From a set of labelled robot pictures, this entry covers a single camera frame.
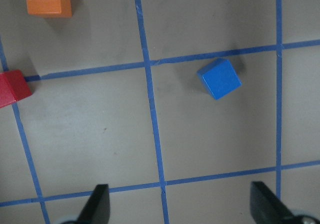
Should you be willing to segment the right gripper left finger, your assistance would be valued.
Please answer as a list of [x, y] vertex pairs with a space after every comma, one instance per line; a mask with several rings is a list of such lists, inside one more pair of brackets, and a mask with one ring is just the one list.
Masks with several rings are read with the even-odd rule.
[[81, 210], [76, 222], [81, 224], [108, 224], [109, 220], [109, 185], [98, 184]]

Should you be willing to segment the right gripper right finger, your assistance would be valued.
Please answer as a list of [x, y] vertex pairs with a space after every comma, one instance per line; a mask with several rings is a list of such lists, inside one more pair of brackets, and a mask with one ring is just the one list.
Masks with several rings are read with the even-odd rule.
[[262, 181], [252, 181], [250, 214], [256, 224], [295, 224], [295, 215]]

